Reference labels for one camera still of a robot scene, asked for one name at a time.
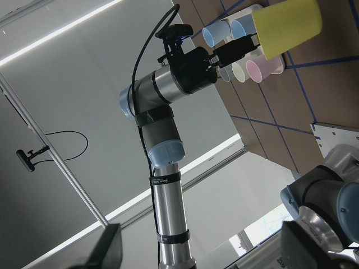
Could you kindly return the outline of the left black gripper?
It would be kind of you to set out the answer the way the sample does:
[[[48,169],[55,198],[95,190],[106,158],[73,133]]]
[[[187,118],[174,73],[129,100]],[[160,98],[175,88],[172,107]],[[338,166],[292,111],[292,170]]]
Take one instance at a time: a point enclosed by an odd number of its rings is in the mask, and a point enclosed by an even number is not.
[[[213,51],[218,61],[215,66],[225,67],[260,46],[257,34],[249,34],[222,45]],[[217,81],[215,67],[210,67],[209,53],[203,47],[196,47],[188,53],[174,53],[169,58],[171,71],[180,89],[187,95],[193,94]]]

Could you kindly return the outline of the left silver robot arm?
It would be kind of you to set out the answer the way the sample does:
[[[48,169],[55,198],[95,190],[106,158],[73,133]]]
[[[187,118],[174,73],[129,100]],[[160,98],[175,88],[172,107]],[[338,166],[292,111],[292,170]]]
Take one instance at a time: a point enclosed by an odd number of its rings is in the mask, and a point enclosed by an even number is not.
[[[256,34],[232,40],[209,54],[197,47],[188,53],[182,42],[188,34],[157,34],[168,64],[134,81],[119,96],[124,114],[135,120],[150,161],[150,186],[159,244],[159,268],[195,268],[190,252],[181,174],[185,157],[171,104],[216,83],[216,67],[227,66],[260,45]]]

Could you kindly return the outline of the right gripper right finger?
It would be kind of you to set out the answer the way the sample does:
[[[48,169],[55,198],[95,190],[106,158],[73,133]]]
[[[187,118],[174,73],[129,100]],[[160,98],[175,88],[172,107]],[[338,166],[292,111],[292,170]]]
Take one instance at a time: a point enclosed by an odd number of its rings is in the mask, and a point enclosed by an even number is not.
[[[281,228],[281,256],[287,268],[358,268],[345,256],[330,256],[294,221]]]

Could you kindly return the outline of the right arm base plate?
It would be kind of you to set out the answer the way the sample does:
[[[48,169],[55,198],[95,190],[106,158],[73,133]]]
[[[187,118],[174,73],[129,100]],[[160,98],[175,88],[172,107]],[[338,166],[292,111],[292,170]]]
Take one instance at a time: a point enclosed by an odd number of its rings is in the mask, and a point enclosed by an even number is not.
[[[358,128],[327,123],[311,124],[312,132],[323,157],[337,145],[346,144],[358,148]]]

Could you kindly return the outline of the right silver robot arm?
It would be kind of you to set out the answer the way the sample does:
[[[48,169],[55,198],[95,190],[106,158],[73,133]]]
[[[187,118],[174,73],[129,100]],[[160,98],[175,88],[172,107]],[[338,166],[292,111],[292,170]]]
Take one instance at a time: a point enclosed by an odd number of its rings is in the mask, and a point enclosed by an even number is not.
[[[280,193],[292,216],[237,268],[357,268],[342,255],[358,242],[358,148],[340,144]]]

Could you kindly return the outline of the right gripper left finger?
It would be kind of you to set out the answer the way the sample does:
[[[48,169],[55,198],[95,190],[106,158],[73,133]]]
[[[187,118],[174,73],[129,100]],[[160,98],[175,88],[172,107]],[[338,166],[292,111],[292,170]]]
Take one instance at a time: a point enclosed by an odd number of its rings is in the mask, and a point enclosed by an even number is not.
[[[123,261],[121,224],[108,224],[92,250],[87,261],[82,265],[68,268],[121,268]]]

